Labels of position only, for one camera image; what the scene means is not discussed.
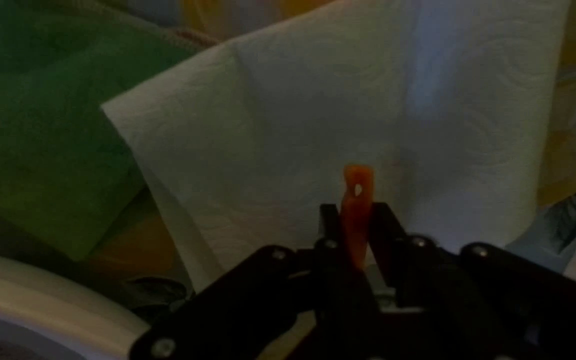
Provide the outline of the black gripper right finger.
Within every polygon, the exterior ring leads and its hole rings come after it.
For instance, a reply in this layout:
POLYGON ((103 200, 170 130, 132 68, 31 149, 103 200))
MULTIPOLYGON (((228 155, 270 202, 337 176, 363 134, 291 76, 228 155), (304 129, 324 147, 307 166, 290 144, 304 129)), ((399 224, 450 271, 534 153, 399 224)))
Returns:
POLYGON ((486 243, 457 252, 403 230, 386 202, 369 247, 399 306, 421 308, 450 360, 576 360, 576 283, 486 243))

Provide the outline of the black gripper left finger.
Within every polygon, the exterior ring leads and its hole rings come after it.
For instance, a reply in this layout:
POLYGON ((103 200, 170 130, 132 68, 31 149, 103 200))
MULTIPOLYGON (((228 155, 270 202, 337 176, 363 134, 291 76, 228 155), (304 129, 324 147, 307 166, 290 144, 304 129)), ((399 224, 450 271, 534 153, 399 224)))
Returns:
POLYGON ((319 208, 321 235, 309 249, 270 245, 213 284, 156 321, 127 351, 127 360, 256 360, 296 327, 313 328, 288 353, 294 360, 359 360, 353 336, 351 265, 341 249, 339 214, 319 208))

